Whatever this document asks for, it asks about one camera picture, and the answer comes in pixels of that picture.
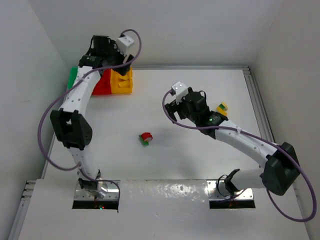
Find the yellow lego brick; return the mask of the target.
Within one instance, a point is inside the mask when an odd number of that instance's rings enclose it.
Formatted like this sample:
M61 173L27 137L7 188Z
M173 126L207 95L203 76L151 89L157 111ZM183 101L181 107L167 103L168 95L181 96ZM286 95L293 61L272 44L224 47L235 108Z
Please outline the yellow lego brick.
M118 82L118 87L119 88L129 88L130 87L130 81L129 80L121 80Z

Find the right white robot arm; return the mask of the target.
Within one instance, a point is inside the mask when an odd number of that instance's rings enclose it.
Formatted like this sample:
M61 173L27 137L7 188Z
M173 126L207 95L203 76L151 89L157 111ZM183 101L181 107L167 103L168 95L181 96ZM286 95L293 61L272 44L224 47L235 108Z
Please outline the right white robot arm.
M223 114L210 110L206 97L199 91L187 88L181 98L164 103L166 114L176 123L175 114L180 119L188 119L193 129L214 140L226 143L258 163L252 170L234 169L223 180L219 180L216 189L221 196L233 196L247 189L267 189L277 196L283 196L299 176L298 158L292 145L267 143L245 133Z

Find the multicolour lego assembly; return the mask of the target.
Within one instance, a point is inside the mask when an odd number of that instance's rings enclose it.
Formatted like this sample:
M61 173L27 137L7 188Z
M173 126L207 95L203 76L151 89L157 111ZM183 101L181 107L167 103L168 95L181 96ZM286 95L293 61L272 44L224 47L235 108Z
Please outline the multicolour lego assembly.
M140 134L138 137L143 146L148 146L149 142L153 139L153 136L150 132L144 132Z

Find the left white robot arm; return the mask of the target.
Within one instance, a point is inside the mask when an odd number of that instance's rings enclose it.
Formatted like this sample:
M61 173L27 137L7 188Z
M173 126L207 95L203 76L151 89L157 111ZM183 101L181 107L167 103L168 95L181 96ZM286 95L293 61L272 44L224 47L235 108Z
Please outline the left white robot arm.
M68 149L78 168L78 182L88 192L101 191L99 168L89 150L93 130L85 118L86 109L103 72L113 69L124 76L129 70L133 55L127 51L134 40L121 34L116 40L108 36L93 35L88 51L79 60L73 90L58 110L50 113L54 133L59 142Z

